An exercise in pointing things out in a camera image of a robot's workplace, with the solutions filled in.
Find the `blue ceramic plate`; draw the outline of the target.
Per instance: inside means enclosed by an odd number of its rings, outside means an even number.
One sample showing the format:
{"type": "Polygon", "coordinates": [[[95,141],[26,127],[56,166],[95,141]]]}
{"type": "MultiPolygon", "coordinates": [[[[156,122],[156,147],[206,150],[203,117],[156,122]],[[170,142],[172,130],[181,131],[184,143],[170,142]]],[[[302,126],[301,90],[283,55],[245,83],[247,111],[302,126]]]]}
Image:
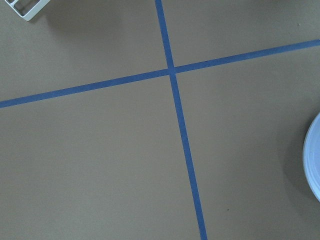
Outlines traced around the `blue ceramic plate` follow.
{"type": "Polygon", "coordinates": [[[303,144],[303,169],[307,183],[320,201],[320,114],[312,121],[303,144]]]}

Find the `white metal rack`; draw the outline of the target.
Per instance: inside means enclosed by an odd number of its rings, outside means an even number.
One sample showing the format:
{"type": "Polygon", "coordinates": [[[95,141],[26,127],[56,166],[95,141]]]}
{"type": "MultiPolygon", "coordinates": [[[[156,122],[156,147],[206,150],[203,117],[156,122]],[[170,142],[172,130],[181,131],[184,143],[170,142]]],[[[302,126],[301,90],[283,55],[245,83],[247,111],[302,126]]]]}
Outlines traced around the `white metal rack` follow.
{"type": "Polygon", "coordinates": [[[22,19],[29,22],[50,2],[50,0],[5,0],[5,2],[22,19]]]}

